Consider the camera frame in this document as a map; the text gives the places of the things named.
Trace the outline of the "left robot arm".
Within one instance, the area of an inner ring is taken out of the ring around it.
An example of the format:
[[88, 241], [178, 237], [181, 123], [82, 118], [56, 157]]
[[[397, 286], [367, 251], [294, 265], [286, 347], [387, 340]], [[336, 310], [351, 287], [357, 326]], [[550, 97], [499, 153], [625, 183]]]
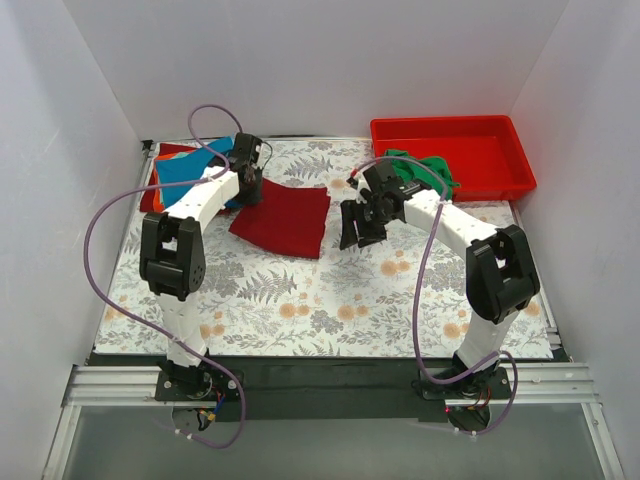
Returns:
[[156, 295], [163, 328], [172, 335], [160, 368], [172, 385], [191, 397], [204, 396], [212, 385], [212, 374], [202, 365], [207, 347], [195, 317], [195, 292], [206, 275], [202, 234], [228, 202], [259, 202], [262, 144], [254, 135], [238, 133], [228, 171], [221, 159], [210, 161], [202, 183], [163, 212], [146, 214], [142, 222], [141, 278]]

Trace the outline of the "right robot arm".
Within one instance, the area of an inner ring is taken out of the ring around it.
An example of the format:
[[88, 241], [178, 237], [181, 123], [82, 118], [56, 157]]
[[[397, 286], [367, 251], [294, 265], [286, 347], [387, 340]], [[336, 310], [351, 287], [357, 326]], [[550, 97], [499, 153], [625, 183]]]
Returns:
[[453, 205], [448, 186], [420, 179], [405, 181], [393, 168], [393, 157], [374, 158], [354, 168], [348, 177], [353, 200], [340, 205], [341, 249], [360, 248], [386, 239], [386, 226], [398, 220], [427, 233], [422, 257], [435, 241], [445, 244], [465, 262], [465, 292], [471, 320], [448, 372], [432, 375], [423, 362], [419, 333], [412, 333], [418, 368], [438, 386], [464, 382], [491, 372], [503, 356], [503, 342], [518, 314], [540, 291], [540, 280], [524, 230], [480, 221]]

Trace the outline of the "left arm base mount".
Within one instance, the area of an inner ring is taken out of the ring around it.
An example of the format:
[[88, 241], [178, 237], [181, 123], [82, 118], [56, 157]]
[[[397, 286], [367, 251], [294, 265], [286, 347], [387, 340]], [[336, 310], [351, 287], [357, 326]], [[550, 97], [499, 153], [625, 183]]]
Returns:
[[187, 373], [167, 374], [161, 371], [154, 394], [156, 401], [162, 402], [213, 402], [225, 398], [226, 401], [238, 402], [238, 387], [244, 384], [244, 373], [232, 370], [236, 377], [219, 370], [195, 369]]

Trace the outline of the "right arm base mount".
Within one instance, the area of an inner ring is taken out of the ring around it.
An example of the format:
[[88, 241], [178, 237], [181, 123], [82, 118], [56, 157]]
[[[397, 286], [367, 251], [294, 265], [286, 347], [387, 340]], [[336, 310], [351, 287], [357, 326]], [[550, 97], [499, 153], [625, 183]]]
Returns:
[[472, 373], [455, 383], [444, 385], [430, 382], [421, 372], [418, 372], [418, 377], [411, 382], [411, 387], [420, 397], [427, 400], [477, 400], [487, 397], [507, 400], [512, 393], [506, 369], [496, 366]]

